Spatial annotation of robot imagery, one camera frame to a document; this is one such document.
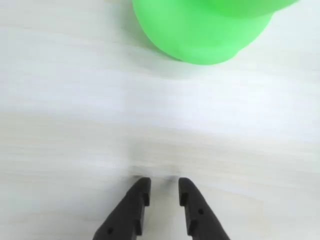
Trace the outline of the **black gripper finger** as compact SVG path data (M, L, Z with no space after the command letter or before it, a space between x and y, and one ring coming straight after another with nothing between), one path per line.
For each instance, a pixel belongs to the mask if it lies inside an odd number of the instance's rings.
M194 240L230 239L200 190L189 178L178 179L178 192L189 236Z
M143 233L145 207L150 205L151 179L141 177L126 192L95 232L94 240L136 240Z

